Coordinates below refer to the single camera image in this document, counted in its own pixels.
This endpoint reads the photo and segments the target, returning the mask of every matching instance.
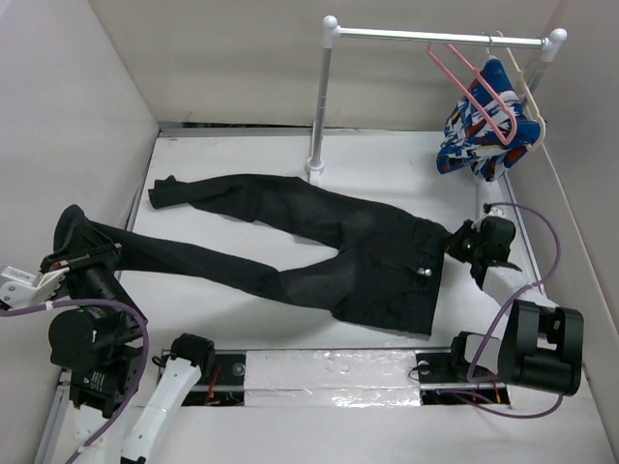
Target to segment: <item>black pants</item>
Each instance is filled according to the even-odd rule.
[[[149,194],[156,209],[189,203],[198,210],[264,222],[336,248],[339,254],[279,272],[200,246],[91,222],[123,246],[120,270],[200,276],[258,297],[329,309],[341,321],[430,334],[443,244],[450,235],[440,224],[390,205],[316,188],[299,178],[244,174],[186,184],[170,177],[157,181]],[[57,247],[75,220],[88,219],[78,209],[68,210],[57,229]]]

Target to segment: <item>red wire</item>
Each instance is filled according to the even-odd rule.
[[[209,393],[206,395],[206,401],[204,402],[204,406],[206,406],[209,400],[213,397],[213,387],[217,383],[217,378],[220,375],[220,372],[221,372],[221,366],[218,365],[217,369],[215,369],[215,376],[213,377],[213,380],[209,384]]]

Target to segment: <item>metal frame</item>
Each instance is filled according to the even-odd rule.
[[[544,75],[548,63],[552,61],[561,44],[567,39],[565,29],[555,29],[548,38],[523,39],[491,35],[441,34],[433,32],[386,31],[379,29],[356,29],[341,27],[334,16],[326,16],[323,21],[322,35],[322,64],[318,84],[318,101],[316,115],[311,132],[311,154],[306,163],[309,182],[319,185],[320,174],[324,171],[324,162],[320,157],[322,138],[325,130],[325,111],[327,108],[327,89],[329,87],[329,73],[333,45],[337,37],[362,39],[383,39],[392,41],[424,42],[435,44],[467,44],[492,47],[531,48],[542,51],[541,65],[533,72],[529,80],[531,92],[537,87]]]

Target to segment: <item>vertical rack pole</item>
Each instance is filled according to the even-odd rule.
[[[325,110],[327,108],[327,88],[329,86],[329,70],[331,68],[331,52],[334,38],[338,30],[338,20],[334,16],[326,16],[322,21],[322,64],[320,67],[320,84],[318,86],[318,102],[316,116],[311,131],[311,155],[306,164],[309,173],[309,183],[320,184],[320,174],[324,171],[324,163],[320,158],[322,137],[325,129]]]
[[[531,93],[535,92],[535,89],[540,84],[542,77],[544,76],[550,62],[554,59],[561,44],[568,38],[568,31],[565,29],[555,29],[550,33],[548,39],[546,39],[546,44],[544,45],[542,55],[540,56],[540,63],[538,67],[533,71],[533,74],[529,78],[527,82],[527,86]],[[522,107],[527,104],[526,97],[521,99]]]

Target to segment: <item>white wall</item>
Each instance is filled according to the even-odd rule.
[[[158,131],[87,3],[0,0],[0,262],[36,271],[63,209],[122,225]],[[0,321],[0,461],[32,462],[50,315]]]
[[[619,157],[616,120],[619,3],[562,0],[547,29],[569,37],[540,84],[537,100],[548,122],[545,154],[526,157],[512,171],[516,196],[547,214],[559,228],[564,259],[547,286],[560,304],[585,315],[584,362],[606,431],[619,452]],[[536,256],[547,269],[552,240],[529,221]]]
[[[288,124],[313,119],[321,23],[540,35],[557,0],[91,0],[159,121]],[[463,47],[473,62],[480,49]],[[447,51],[440,50],[447,58]],[[342,39],[327,125],[442,129],[458,96],[421,43]],[[465,82],[470,75],[460,65]]]

